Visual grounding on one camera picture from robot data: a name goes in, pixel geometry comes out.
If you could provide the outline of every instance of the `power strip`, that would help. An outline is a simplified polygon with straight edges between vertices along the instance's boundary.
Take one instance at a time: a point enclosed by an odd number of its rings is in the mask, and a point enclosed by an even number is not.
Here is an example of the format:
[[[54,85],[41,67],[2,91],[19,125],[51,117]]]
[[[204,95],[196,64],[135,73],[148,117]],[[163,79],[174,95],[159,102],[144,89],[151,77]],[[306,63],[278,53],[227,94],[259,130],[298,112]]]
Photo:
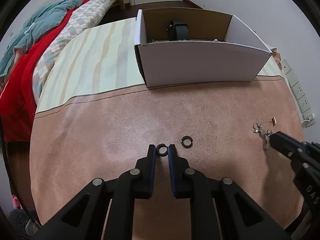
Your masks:
[[[310,125],[313,125],[316,122],[316,120],[315,120],[315,114],[311,109],[311,105],[307,99],[306,93],[302,89],[302,86],[299,82],[299,79],[297,78],[297,75],[295,74],[295,72],[293,71],[293,69],[290,67],[290,65],[287,63],[285,59],[282,60],[281,65],[282,65],[282,70],[287,76],[288,83],[292,91],[292,94],[294,96],[294,99],[296,100],[296,103],[301,112],[302,119],[303,119],[301,124],[303,127],[309,127]]]

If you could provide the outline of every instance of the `white cardboard box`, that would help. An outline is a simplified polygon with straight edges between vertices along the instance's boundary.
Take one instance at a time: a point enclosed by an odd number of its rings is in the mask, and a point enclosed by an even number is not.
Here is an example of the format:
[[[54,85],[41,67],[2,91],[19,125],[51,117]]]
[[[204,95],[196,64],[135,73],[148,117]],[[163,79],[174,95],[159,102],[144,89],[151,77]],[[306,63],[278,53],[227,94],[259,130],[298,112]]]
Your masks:
[[[166,29],[174,19],[188,24],[190,41],[168,41]],[[139,10],[134,43],[148,87],[251,81],[272,53],[235,15],[193,8]]]

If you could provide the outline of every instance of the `black ring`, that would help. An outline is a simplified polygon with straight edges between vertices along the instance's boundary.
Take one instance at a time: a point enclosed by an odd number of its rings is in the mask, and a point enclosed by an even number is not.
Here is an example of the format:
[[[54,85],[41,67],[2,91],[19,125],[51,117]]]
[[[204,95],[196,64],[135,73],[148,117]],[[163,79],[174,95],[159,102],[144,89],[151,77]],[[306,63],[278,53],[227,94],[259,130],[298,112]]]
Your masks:
[[[165,147],[165,148],[167,149],[167,150],[165,151],[165,153],[160,153],[160,152],[159,152],[160,148],[162,148],[162,147]],[[157,146],[156,150],[157,150],[157,154],[158,154],[159,156],[161,156],[161,157],[165,157],[165,156],[168,155],[168,147],[167,147],[164,143],[160,143],[160,144]]]
[[[189,145],[185,145],[185,144],[184,144],[184,141],[187,140],[187,139],[189,139],[190,142],[191,142]],[[187,136],[183,136],[180,142],[181,142],[182,146],[185,147],[185,148],[187,148],[187,149],[189,149],[189,148],[191,148],[191,147],[193,146],[193,144],[192,144],[192,138],[191,138],[190,136],[188,136],[188,135],[187,135]]]

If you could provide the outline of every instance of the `pink slipper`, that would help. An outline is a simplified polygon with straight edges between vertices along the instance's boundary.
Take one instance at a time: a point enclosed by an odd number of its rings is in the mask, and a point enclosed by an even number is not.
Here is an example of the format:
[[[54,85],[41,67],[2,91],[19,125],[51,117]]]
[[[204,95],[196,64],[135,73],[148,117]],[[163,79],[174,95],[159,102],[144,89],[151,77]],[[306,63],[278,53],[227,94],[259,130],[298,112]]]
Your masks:
[[[19,203],[19,200],[15,195],[12,195],[12,205],[14,209],[22,209],[22,206]]]

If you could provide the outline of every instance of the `checkered blanket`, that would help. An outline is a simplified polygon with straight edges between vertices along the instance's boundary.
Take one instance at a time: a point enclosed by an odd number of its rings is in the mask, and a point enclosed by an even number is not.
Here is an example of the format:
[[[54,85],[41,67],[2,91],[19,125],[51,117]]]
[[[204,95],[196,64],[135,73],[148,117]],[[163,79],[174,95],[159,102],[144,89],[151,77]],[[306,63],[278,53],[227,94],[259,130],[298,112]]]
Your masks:
[[[32,77],[33,95],[38,104],[47,77],[62,49],[84,30],[95,27],[116,0],[90,0],[76,9],[61,33],[45,50]]]

